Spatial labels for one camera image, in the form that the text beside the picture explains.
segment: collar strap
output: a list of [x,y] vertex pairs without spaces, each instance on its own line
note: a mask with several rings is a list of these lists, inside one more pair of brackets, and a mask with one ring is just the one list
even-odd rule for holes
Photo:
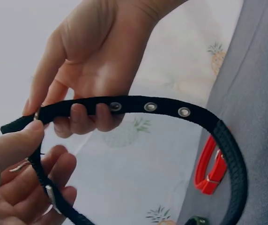
[[[187,120],[205,128],[216,141],[224,156],[231,180],[231,199],[226,214],[220,225],[235,225],[246,205],[248,178],[246,165],[241,151],[230,130],[224,122],[205,108],[175,99],[146,96],[91,97],[66,100],[48,105],[36,114],[43,124],[52,122],[56,117],[69,117],[72,104],[79,103],[86,107],[88,115],[95,115],[96,105],[107,104],[112,114],[151,113],[161,114]],[[35,114],[23,116],[1,127],[3,134],[22,130],[33,121]],[[40,157],[41,145],[28,158],[39,182],[50,197],[53,206],[69,218],[75,225],[93,225],[84,215],[77,212],[62,196],[54,183],[46,176]]]
[[219,149],[216,152],[213,168],[211,172],[205,177],[206,170],[215,147],[216,142],[214,141],[213,137],[210,136],[207,140],[203,152],[201,153],[201,157],[199,159],[194,177],[194,186],[197,189],[201,190],[203,194],[207,195],[212,195],[214,193],[227,170],[227,164],[223,158],[223,154]]

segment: pineapple print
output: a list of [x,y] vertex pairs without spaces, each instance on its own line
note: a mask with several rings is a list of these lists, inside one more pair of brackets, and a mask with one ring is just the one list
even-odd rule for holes
[[103,133],[103,140],[107,146],[121,148],[136,141],[140,132],[150,133],[149,120],[135,118],[133,122],[122,122],[112,131]]
[[218,75],[219,69],[223,64],[226,53],[223,51],[222,44],[215,42],[214,45],[210,45],[208,52],[212,54],[211,67],[215,76]]
[[159,206],[157,210],[150,210],[146,218],[149,218],[156,225],[176,225],[173,220],[170,220],[170,209],[164,210],[164,207]]
[[168,82],[164,83],[165,88],[174,89],[177,93],[183,93],[187,90],[187,85],[185,80],[180,80],[174,76],[167,76]]

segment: green object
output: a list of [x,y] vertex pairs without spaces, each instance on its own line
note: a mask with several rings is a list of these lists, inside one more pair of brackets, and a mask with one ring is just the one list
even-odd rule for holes
[[197,225],[209,225],[209,222],[206,218],[203,217],[191,217],[191,219],[194,219],[196,221]]

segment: dog collar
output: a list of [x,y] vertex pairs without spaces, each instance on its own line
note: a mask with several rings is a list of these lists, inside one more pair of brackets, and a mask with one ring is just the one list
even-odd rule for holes
[[[17,120],[1,127],[3,134],[22,130],[34,119],[43,124],[52,122],[56,117],[69,117],[71,106],[75,103],[86,107],[88,115],[95,115],[96,105],[105,103],[112,114],[151,113],[167,115],[198,124],[206,129],[215,140],[226,162],[231,180],[231,199],[226,214],[220,225],[235,225],[246,205],[248,194],[248,178],[246,165],[230,130],[222,120],[205,108],[163,97],[118,96],[91,97],[66,100],[40,108],[39,112],[22,116]],[[62,196],[54,183],[46,176],[41,165],[41,144],[28,158],[34,168],[41,186],[50,198],[53,207],[75,225],[94,225],[87,217],[76,211]]]

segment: wrist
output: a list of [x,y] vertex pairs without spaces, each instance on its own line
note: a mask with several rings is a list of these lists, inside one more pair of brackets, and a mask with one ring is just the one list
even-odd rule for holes
[[188,0],[138,0],[144,5],[145,11],[158,22],[171,11]]

